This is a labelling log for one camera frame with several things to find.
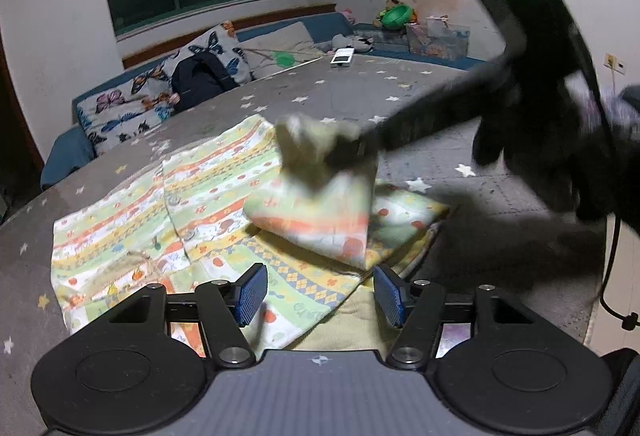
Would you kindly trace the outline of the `colourful patterned baby garment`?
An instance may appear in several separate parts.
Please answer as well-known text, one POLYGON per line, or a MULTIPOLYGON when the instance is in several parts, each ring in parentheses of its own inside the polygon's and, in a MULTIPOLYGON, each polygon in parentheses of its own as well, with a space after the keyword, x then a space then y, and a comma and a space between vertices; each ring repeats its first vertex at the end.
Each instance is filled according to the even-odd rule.
POLYGON ((255 352, 382 347, 372 269, 414 268, 448 208, 373 170, 306 190, 282 170, 277 134, 250 116, 57 220, 51 283, 66 329, 148 284, 187 293, 261 263, 268 290, 244 329, 255 352))

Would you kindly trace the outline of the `dark blue backpack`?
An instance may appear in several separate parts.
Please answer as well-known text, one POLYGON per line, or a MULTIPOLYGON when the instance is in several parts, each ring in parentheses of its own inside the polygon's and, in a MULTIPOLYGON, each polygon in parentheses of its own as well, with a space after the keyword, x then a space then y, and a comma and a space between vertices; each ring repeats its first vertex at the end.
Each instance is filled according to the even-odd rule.
POLYGON ((178 95, 174 109, 190 110, 238 86, 214 54, 200 52, 180 61, 171 75, 172 92, 178 95))

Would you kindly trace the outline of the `blue sofa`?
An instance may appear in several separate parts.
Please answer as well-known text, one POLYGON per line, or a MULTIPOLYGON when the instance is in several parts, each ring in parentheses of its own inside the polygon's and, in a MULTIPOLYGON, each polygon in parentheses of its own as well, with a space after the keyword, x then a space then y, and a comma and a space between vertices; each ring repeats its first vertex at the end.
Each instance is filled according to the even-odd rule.
MULTIPOLYGON (((472 66, 482 62, 480 58, 473 56, 465 56, 457 60, 446 60, 413 55, 409 52, 408 38, 404 31, 386 31, 367 23, 350 24, 347 22, 347 18, 339 12, 324 12, 323 14, 311 14, 308 12, 308 14, 298 14, 291 19, 276 20, 275 18, 276 14, 272 12, 271 14, 240 19, 234 24, 236 36, 242 42, 246 42, 300 22, 306 26, 307 31, 314 40, 314 44, 317 45, 329 44, 331 38, 337 34, 344 36, 358 35, 370 38, 373 44, 372 52, 382 57, 424 61, 462 70, 472 68, 472 66)), ((101 92, 109 92, 122 84, 127 85, 136 78, 141 78, 143 74, 157 68, 175 52, 175 49, 166 50, 162 56, 149 58, 140 66, 135 66, 116 76, 116 78, 112 78, 88 90, 88 92, 72 101, 75 125, 56 138, 41 174, 40 185, 43 189, 56 185, 69 174, 79 170, 96 158, 94 144, 88 138, 88 134, 81 124, 79 111, 81 101, 99 95, 101 92)))

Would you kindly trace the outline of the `butterfly print pillow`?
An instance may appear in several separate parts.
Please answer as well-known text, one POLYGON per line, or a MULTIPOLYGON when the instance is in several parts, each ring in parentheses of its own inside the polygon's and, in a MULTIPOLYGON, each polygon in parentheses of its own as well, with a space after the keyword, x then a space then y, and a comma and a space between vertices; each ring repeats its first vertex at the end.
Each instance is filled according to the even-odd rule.
POLYGON ((176 114, 178 95, 172 92, 171 75, 180 61, 200 52, 214 54, 239 86, 252 80, 233 24, 217 24, 141 78, 81 101, 81 124, 96 154, 152 130, 176 114))

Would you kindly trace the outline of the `small white box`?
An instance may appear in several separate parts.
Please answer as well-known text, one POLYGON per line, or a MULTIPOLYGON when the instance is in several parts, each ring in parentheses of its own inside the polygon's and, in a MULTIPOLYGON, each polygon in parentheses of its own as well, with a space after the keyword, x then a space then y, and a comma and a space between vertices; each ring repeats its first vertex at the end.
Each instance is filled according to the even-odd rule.
POLYGON ((346 66, 350 66, 352 64, 352 58, 354 58, 354 55, 355 48, 353 47, 337 48, 331 59, 330 66, 332 66, 332 68, 346 68, 346 66))

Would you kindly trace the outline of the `clear toy storage box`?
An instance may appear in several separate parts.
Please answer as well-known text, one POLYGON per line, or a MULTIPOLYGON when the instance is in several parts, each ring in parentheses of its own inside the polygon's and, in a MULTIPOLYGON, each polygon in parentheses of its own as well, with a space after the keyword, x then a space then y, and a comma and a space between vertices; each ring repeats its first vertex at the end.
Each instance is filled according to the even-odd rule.
POLYGON ((446 61, 458 61, 468 55, 471 30, 467 26, 434 18, 408 23, 406 33, 409 52, 413 55, 446 61))

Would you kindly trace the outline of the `beige cushion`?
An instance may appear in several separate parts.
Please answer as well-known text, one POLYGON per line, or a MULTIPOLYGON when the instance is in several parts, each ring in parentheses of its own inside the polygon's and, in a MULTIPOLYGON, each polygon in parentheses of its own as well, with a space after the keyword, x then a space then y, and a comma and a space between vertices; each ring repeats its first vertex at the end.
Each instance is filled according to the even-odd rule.
POLYGON ((256 80, 324 56, 303 22, 244 40, 241 47, 256 80))

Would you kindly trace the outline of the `green toy bowl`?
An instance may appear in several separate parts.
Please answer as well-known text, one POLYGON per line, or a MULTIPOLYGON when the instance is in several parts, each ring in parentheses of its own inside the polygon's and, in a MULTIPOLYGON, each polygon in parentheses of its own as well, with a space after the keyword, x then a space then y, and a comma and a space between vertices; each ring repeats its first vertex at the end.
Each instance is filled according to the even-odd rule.
POLYGON ((406 24, 418 22, 416 11, 402 0, 388 0, 385 8, 381 10, 373 21, 379 28, 399 31, 406 24))

